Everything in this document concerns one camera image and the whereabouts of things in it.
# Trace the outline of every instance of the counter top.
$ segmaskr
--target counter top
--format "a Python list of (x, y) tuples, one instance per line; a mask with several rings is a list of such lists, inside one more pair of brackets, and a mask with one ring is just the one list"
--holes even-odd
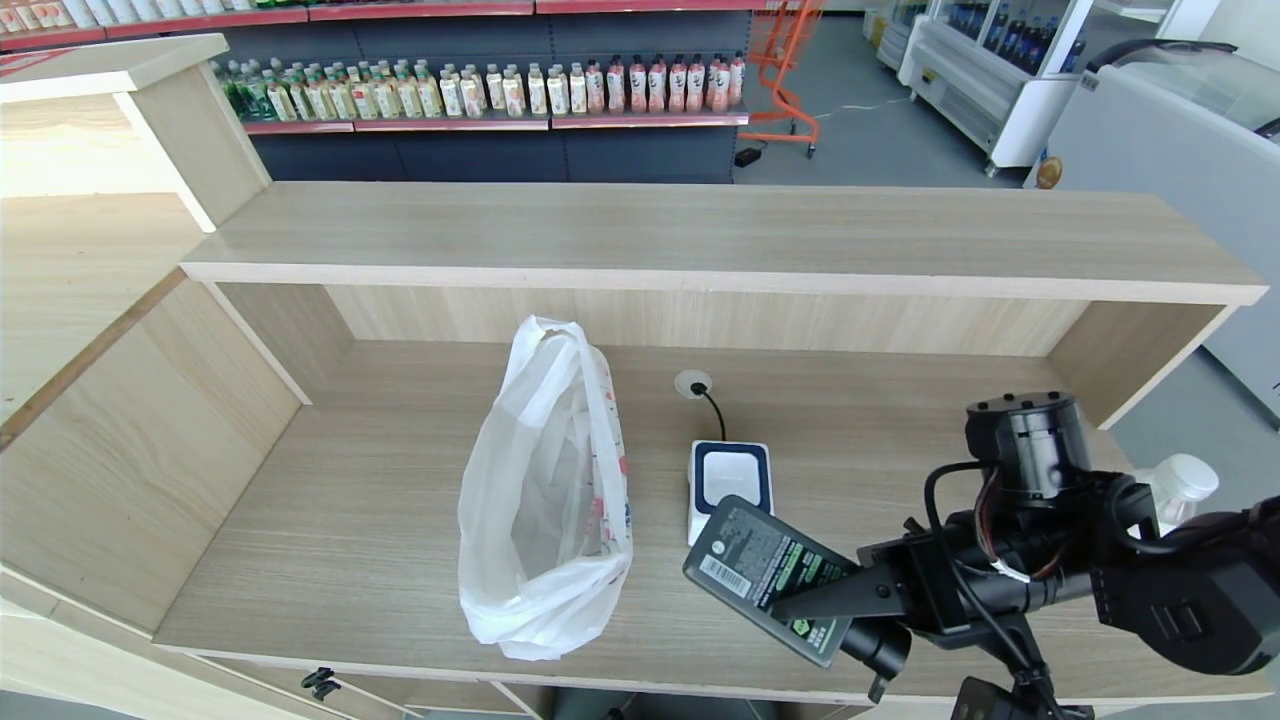
[(5, 55), (0, 104), (134, 92), (227, 51), (219, 33)]
[[(901, 534), (923, 518), (925, 474), (965, 460), (964, 406), (1061, 387), (1043, 359), (603, 347), (630, 464), (635, 562), (604, 634), (554, 662), (518, 662), (468, 633), (457, 597), (457, 500), (508, 347), (356, 342), (312, 393), (241, 496), (156, 633), (204, 655), (300, 669), (481, 678), (646, 692), (867, 703), (870, 673), (822, 670), (681, 574), (690, 441), (714, 415), (671, 387), (716, 379), (728, 433), (769, 446), (778, 516), (832, 547)], [(1096, 466), (1125, 469), (1089, 433)], [(973, 505), (977, 477), (940, 486), (945, 510)], [(1098, 624), (1088, 600), (1032, 615), (1064, 703), (1256, 697), (1261, 674), (1211, 678), (1162, 661)], [(975, 651), (915, 642), (890, 698), (955, 697), (965, 675), (1006, 684)]]
[(1266, 286), (1152, 196), (1023, 190), (278, 182), (202, 281), (1248, 305)]

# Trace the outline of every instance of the display fridge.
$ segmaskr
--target display fridge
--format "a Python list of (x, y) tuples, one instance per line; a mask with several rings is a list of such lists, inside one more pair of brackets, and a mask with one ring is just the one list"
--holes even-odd
[[(1096, 58), (1027, 187), (1149, 192), (1271, 290), (1204, 341), (1280, 418), (1280, 72), (1213, 42), (1129, 44)], [(1160, 249), (1152, 249), (1158, 261)]]
[(1219, 0), (933, 0), (899, 81), (987, 155), (987, 174), (1036, 163), (1080, 70), (1139, 38), (1197, 38)]

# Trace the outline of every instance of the white wall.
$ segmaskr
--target white wall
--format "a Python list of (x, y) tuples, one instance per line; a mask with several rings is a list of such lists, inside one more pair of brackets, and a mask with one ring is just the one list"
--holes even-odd
[(1201, 40), (1230, 42), (1242, 55), (1280, 69), (1280, 1), (1222, 0)]

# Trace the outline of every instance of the gray floor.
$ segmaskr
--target gray floor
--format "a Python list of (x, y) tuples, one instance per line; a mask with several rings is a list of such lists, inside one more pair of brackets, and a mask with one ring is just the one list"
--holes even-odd
[[(860, 17), (826, 17), (804, 50), (786, 87), (800, 96), (803, 109), (820, 118), (820, 137), (813, 159), (806, 143), (771, 142), (764, 156), (736, 168), (733, 181), (745, 184), (882, 184), (915, 187), (1021, 187), (1027, 170), (1009, 169), (995, 179), (982, 174), (986, 158), (924, 101), (908, 102), (909, 91), (876, 60), (861, 36)], [(753, 110), (769, 109), (763, 87), (748, 85)], [(787, 132), (786, 123), (750, 128)], [(739, 141), (739, 147), (759, 142)]]
[[(804, 145), (774, 142), (765, 149), (758, 163), (736, 172), (736, 182), (1021, 186), (1023, 173), (1006, 170), (996, 179), (986, 178), (982, 174), (983, 158), (977, 147), (925, 105), (895, 102), (905, 99), (908, 92), (876, 63), (860, 28), (859, 18), (824, 18), (795, 74), (792, 87), (800, 94), (806, 109), (815, 114), (833, 113), (823, 118), (823, 137), (814, 158), (805, 159)], [(762, 106), (760, 94), (758, 87), (748, 91), (748, 100), (755, 101), (754, 108)], [(874, 109), (840, 109), (842, 105)], [(751, 143), (742, 141), (740, 145)], [(1234, 510), (1280, 493), (1280, 474), (1276, 473), (1276, 468), (1280, 468), (1280, 437), (1233, 379), (1204, 352), (1190, 357), (1130, 411), (1116, 425), (1115, 436), (1139, 466), (1152, 465), (1174, 452), (1190, 452), (1208, 461), (1221, 475), (1222, 487), (1204, 503), (1204, 510)], [(1151, 661), (1161, 662), (1155, 655)], [(1268, 671), (1272, 683), (1280, 682), (1280, 662), (1274, 664)], [(596, 720), (608, 707), (625, 703), (626, 696), (571, 691), (561, 700), (558, 720)], [(627, 717), (701, 717), (708, 716), (707, 702), (699, 698), (637, 698), (628, 707)], [(745, 702), (732, 701), (717, 706), (714, 715), (726, 720), (755, 717)], [(1114, 717), (1192, 720), (1210, 715), (1216, 720), (1280, 717), (1280, 700), (1271, 697), (1212, 706), (1160, 706)], [(96, 708), (63, 707), (38, 698), (0, 693), (0, 717), (114, 720), (120, 716)], [(439, 714), (440, 720), (447, 717), (462, 716)]]

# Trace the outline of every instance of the barcode label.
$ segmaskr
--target barcode label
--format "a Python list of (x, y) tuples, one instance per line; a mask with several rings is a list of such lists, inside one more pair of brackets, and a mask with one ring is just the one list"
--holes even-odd
[(739, 575), (732, 568), (719, 560), (716, 560), (710, 555), (703, 557), (703, 562), (698, 566), (698, 569), (710, 575), (710, 578), (717, 583), (732, 591), (737, 597), (745, 598), (746, 593), (751, 592), (751, 580)]

